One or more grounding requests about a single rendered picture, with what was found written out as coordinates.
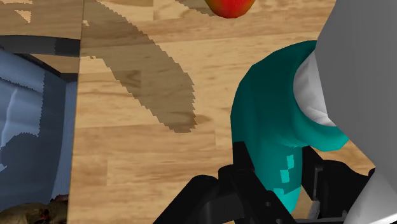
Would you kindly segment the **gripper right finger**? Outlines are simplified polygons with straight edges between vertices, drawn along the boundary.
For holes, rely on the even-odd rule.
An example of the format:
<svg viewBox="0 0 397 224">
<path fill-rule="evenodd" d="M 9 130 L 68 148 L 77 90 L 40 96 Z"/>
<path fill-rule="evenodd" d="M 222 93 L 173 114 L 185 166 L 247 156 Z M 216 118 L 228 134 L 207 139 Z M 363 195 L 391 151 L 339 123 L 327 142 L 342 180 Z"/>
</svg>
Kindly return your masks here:
<svg viewBox="0 0 397 224">
<path fill-rule="evenodd" d="M 322 159 L 310 146 L 302 148 L 302 186 L 312 201 L 319 202 L 320 218 L 349 212 L 374 171 L 362 175 L 343 162 Z"/>
</svg>

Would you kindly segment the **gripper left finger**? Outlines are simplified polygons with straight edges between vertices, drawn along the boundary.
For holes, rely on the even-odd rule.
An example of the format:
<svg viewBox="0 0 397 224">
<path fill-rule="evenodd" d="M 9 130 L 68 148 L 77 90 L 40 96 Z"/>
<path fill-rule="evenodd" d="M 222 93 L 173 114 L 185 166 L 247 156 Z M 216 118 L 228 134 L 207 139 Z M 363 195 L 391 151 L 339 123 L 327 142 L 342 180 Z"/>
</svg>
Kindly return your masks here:
<svg viewBox="0 0 397 224">
<path fill-rule="evenodd" d="M 243 142 L 233 143 L 233 163 L 218 177 L 193 177 L 153 224 L 295 224 L 274 192 L 254 173 Z"/>
</svg>

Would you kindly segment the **white mug with teal handle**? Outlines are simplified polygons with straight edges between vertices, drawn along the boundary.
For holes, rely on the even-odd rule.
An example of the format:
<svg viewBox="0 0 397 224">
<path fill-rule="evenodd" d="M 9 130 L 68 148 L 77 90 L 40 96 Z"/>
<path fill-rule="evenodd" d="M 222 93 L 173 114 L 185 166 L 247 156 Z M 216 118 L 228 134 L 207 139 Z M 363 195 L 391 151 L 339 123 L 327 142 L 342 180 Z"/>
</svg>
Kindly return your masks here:
<svg viewBox="0 0 397 224">
<path fill-rule="evenodd" d="M 233 100 L 233 142 L 288 211 L 303 149 L 353 142 L 375 165 L 344 224 L 397 222 L 397 0 L 336 0 L 316 40 L 253 64 Z"/>
</svg>

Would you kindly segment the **red apple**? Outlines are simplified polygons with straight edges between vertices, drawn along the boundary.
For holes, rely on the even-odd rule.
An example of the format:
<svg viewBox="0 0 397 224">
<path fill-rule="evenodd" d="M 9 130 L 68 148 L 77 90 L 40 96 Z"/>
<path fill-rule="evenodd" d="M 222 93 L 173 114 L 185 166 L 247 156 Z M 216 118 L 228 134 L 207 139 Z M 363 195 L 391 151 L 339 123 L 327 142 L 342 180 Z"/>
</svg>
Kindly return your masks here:
<svg viewBox="0 0 397 224">
<path fill-rule="evenodd" d="M 210 10 L 222 18 L 238 18 L 245 15 L 255 0 L 204 0 Z"/>
</svg>

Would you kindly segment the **blue upholstered sofa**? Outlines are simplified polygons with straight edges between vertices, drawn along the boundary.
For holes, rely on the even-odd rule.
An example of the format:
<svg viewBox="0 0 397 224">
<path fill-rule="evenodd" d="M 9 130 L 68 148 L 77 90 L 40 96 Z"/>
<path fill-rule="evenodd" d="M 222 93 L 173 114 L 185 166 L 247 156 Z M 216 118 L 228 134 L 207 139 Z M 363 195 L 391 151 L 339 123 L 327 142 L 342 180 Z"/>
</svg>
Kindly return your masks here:
<svg viewBox="0 0 397 224">
<path fill-rule="evenodd" d="M 0 211 L 69 193 L 78 75 L 37 54 L 78 58 L 80 41 L 0 36 Z"/>
</svg>

